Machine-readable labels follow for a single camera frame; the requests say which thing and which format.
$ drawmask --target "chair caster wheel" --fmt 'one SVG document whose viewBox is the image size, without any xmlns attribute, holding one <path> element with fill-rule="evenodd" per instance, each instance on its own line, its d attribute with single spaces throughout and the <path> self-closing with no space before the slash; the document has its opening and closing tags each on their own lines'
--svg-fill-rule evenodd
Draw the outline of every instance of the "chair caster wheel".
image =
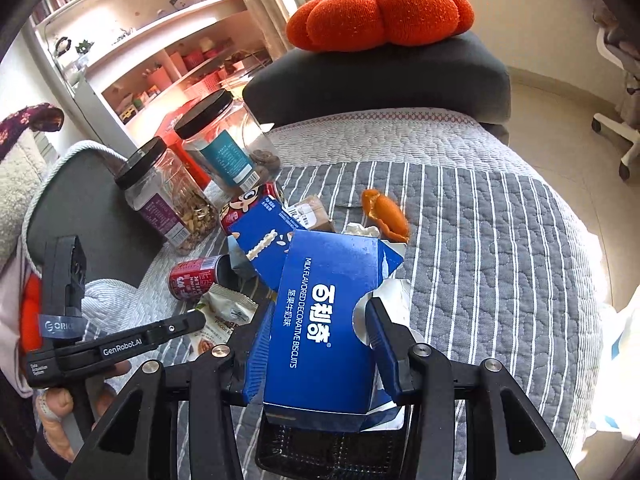
<svg viewBox="0 0 640 480">
<path fill-rule="evenodd" d="M 624 182 L 629 180 L 629 177 L 631 176 L 631 172 L 629 171 L 629 168 L 626 167 L 622 162 L 620 162 L 620 166 L 618 168 L 618 174 Z"/>
</svg>

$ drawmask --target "gray quilted bedspread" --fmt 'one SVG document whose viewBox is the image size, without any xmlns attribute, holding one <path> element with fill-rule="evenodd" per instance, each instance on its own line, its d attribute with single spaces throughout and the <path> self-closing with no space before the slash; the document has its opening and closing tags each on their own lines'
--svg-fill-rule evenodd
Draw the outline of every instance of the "gray quilted bedspread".
<svg viewBox="0 0 640 480">
<path fill-rule="evenodd" d="M 475 121 L 443 110 L 347 114 L 294 125 L 272 138 L 289 164 L 278 179 L 289 202 L 320 196 L 337 231 L 348 222 L 365 222 L 364 189 L 375 187 L 396 200 L 411 225 L 396 278 L 412 286 L 412 328 L 451 359 L 498 358 L 564 450 L 581 444 L 601 346 L 592 265 L 584 226 L 535 170 Z M 225 250 L 222 232 L 197 250 L 202 255 Z M 184 307 L 158 287 L 174 263 L 170 251 L 162 250 L 130 306 L 126 326 Z M 243 290 L 253 297 L 264 293 L 257 282 L 245 283 Z M 174 340 L 151 356 L 165 364 L 181 362 L 188 346 L 185 338 Z M 183 405 L 181 479 L 189 475 L 187 412 Z M 253 460 L 260 415 L 259 399 L 234 411 L 247 479 L 274 476 Z M 466 467 L 461 402 L 456 427 L 454 478 L 461 478 Z"/>
</svg>

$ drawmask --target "blue biscuit box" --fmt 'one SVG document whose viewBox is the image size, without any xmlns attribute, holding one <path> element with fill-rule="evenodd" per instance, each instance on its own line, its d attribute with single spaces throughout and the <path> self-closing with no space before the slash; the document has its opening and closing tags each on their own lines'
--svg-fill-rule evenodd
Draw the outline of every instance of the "blue biscuit box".
<svg viewBox="0 0 640 480">
<path fill-rule="evenodd" d="M 306 229 L 270 196 L 263 197 L 231 229 L 256 272 L 269 288 L 278 290 L 293 231 Z"/>
<path fill-rule="evenodd" d="M 377 238 L 296 232 L 271 325 L 264 391 L 270 422 L 321 431 L 381 422 L 380 409 L 371 413 L 381 403 L 373 354 L 353 330 L 353 309 L 401 263 Z"/>
</svg>

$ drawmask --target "human hand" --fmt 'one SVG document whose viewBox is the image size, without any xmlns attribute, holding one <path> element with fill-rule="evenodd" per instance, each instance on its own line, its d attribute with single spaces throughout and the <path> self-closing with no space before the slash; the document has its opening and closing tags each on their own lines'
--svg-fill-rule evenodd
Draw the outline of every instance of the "human hand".
<svg viewBox="0 0 640 480">
<path fill-rule="evenodd" d="M 104 378 L 109 379 L 124 375 L 131 370 L 129 361 L 117 363 Z M 97 397 L 95 411 L 101 417 L 116 397 L 116 392 L 108 384 L 104 384 Z M 48 388 L 36 400 L 36 410 L 42 421 L 42 429 L 49 447 L 65 460 L 72 462 L 76 457 L 65 430 L 62 419 L 73 411 L 74 400 L 68 390 L 64 388 Z"/>
</svg>

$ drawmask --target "jar of nuts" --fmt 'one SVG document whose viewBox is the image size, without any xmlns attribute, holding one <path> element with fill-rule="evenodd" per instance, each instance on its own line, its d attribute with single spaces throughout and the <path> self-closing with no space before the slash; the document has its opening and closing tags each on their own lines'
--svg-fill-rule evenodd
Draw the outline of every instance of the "jar of nuts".
<svg viewBox="0 0 640 480">
<path fill-rule="evenodd" d="M 229 196 L 274 180 L 280 157 L 242 100 L 218 90 L 174 126 L 183 147 Z"/>
<path fill-rule="evenodd" d="M 217 225 L 217 213 L 164 140 L 155 137 L 116 176 L 127 203 L 180 254 L 189 254 Z"/>
</svg>

